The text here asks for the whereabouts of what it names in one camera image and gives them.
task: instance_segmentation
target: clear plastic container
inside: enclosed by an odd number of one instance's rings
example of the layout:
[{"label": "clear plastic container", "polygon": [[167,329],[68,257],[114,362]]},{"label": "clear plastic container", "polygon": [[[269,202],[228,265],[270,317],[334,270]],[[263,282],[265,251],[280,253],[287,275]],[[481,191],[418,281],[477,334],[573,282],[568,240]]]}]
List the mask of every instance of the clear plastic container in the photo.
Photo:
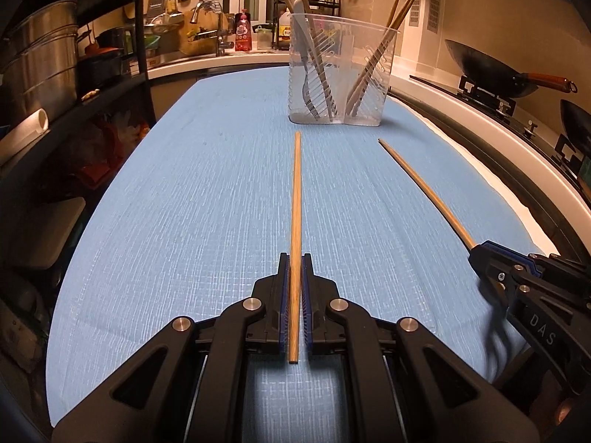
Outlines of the clear plastic container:
[{"label": "clear plastic container", "polygon": [[[348,18],[293,14],[290,120],[378,126],[388,92],[397,33],[384,26]],[[316,46],[314,54],[319,54],[319,58],[311,56],[312,41]]]},{"label": "clear plastic container", "polygon": [[260,28],[256,32],[256,49],[270,50],[273,48],[273,31]]}]

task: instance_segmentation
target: red container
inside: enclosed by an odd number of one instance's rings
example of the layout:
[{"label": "red container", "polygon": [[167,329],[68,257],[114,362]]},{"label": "red container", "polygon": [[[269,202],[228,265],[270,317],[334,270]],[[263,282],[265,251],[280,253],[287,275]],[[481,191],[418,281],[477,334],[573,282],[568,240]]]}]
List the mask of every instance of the red container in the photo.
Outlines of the red container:
[{"label": "red container", "polygon": [[250,21],[246,10],[242,10],[242,14],[236,25],[236,43],[234,44],[234,48],[236,51],[252,50],[252,32],[250,31]]}]

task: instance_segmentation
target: wall vent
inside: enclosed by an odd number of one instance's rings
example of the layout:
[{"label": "wall vent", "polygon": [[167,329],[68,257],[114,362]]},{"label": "wall vent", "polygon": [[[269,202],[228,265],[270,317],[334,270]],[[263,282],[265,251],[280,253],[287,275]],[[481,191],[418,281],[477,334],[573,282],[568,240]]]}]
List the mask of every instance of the wall vent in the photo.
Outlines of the wall vent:
[{"label": "wall vent", "polygon": [[419,26],[419,14],[421,13],[421,0],[415,0],[410,7],[409,26]]},{"label": "wall vent", "polygon": [[427,30],[437,33],[439,28],[439,12],[441,10],[441,0],[429,0],[429,20],[427,21]]}]

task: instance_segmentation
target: stove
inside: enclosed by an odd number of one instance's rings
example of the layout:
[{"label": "stove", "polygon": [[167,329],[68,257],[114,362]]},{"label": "stove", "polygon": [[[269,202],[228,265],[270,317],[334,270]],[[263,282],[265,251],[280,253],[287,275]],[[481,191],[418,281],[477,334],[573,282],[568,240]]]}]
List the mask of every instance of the stove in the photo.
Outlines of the stove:
[{"label": "stove", "polygon": [[462,76],[459,88],[449,87],[418,76],[411,75],[410,78],[468,104],[505,126],[551,163],[577,189],[587,205],[591,207],[591,193],[587,191],[587,188],[591,186],[591,171],[587,170],[591,166],[591,161],[589,158],[585,158],[583,163],[574,155],[568,160],[564,154],[564,147],[568,146],[573,152],[576,150],[565,135],[561,134],[556,145],[552,146],[535,133],[537,127],[535,123],[531,121],[522,123],[513,117],[515,111],[514,100],[502,99],[482,88],[478,88],[474,82],[465,76]]}]

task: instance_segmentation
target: paper towel roll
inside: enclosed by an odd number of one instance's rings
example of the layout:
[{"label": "paper towel roll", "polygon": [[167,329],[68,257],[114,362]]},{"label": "paper towel roll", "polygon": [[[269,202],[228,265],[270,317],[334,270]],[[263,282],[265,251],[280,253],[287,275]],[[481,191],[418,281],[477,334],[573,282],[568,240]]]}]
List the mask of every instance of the paper towel roll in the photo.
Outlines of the paper towel roll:
[{"label": "paper towel roll", "polygon": [[36,138],[47,131],[49,121],[45,110],[37,110],[25,118],[0,140],[0,165],[3,165]]}]

